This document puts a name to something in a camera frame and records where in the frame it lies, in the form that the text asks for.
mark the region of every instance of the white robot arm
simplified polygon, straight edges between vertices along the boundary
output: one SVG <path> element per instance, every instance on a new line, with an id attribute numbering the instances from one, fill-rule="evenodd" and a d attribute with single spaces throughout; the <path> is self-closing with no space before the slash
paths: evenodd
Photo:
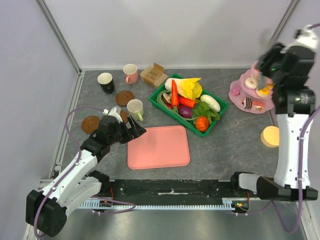
<path id="1" fill-rule="evenodd" d="M 118 107 L 110 112 L 105 110 L 98 129 L 83 142 L 72 162 L 42 191 L 32 190 L 28 194 L 25 217 L 28 224 L 54 237 L 77 207 L 108 185 L 109 177 L 96 170 L 84 181 L 80 180 L 109 153 L 111 145 L 125 144 L 146 132 L 131 116 L 128 116 L 130 128 L 127 128 L 120 110 Z"/>
<path id="2" fill-rule="evenodd" d="M 315 111 L 315 94 L 305 86 L 305 82 L 314 64 L 319 39 L 310 25 L 299 30 L 295 37 L 296 40 L 288 46 L 276 43 L 261 56 L 256 67 L 261 80 L 265 76 L 275 83 L 272 100 L 280 134 L 279 159 L 274 178 L 238 173 L 238 186 L 257 193 L 261 199 L 297 201 L 299 181 L 302 183 L 303 200 L 318 198 L 318 191 L 310 187 L 308 175 L 308 142 L 312 121 L 303 136 L 303 159 L 299 159 L 299 144 L 304 125 Z M 260 81 L 259 88 L 264 85 L 266 83 Z"/>

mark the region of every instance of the white wall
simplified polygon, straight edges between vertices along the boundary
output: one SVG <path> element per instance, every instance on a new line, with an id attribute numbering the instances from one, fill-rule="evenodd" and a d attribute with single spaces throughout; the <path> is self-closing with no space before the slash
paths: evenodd
<path id="1" fill-rule="evenodd" d="M 288 22 L 282 35 L 279 38 L 280 42 L 285 44 L 291 43 L 296 29 L 303 28 L 307 24 L 315 24 L 320 22 L 320 1 L 319 0 L 304 0 L 301 1 L 297 10 Z M 315 32 L 320 37 L 320 27 L 315 29 Z M 316 93 L 316 104 L 320 103 L 320 46 L 318 47 L 316 63 L 313 65 L 307 85 Z M 320 115 L 314 120 L 309 140 L 309 155 L 308 155 L 308 170 L 311 180 L 311 186 L 320 191 Z M 320 198 L 317 201 L 310 203 L 314 215 L 317 216 L 318 225 L 320 224 Z"/>
<path id="2" fill-rule="evenodd" d="M 81 68 L 122 69 L 251 66 L 290 0 L 45 2 Z"/>
<path id="3" fill-rule="evenodd" d="M 77 75 L 33 0 L 0 1 L 0 239 L 20 240 Z"/>

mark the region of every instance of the pink cup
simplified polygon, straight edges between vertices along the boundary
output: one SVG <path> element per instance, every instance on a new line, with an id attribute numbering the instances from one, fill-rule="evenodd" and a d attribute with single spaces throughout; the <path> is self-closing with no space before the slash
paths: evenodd
<path id="1" fill-rule="evenodd" d="M 135 84 L 138 81 L 138 68 L 134 64 L 127 64 L 123 67 L 125 81 L 127 84 Z"/>

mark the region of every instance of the yellow disc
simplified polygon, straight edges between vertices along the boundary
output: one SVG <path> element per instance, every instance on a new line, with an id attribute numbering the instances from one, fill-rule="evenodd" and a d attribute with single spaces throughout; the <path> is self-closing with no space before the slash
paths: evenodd
<path id="1" fill-rule="evenodd" d="M 267 126 L 260 134 L 260 139 L 269 148 L 279 147 L 279 128 Z"/>

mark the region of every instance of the brown coaster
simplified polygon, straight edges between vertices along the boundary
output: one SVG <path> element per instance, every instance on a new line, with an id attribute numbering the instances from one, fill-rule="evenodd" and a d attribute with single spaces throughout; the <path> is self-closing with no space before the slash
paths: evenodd
<path id="1" fill-rule="evenodd" d="M 126 124 L 128 122 L 128 113 L 126 111 L 121 110 L 120 116 L 122 118 L 122 121 Z"/>
<path id="2" fill-rule="evenodd" d="M 115 102 L 122 107 L 126 107 L 132 99 L 135 99 L 135 95 L 130 91 L 121 91 L 115 96 Z"/>
<path id="3" fill-rule="evenodd" d="M 91 134 L 94 130 L 98 129 L 100 118 L 98 116 L 88 116 L 81 124 L 81 129 L 86 134 Z"/>

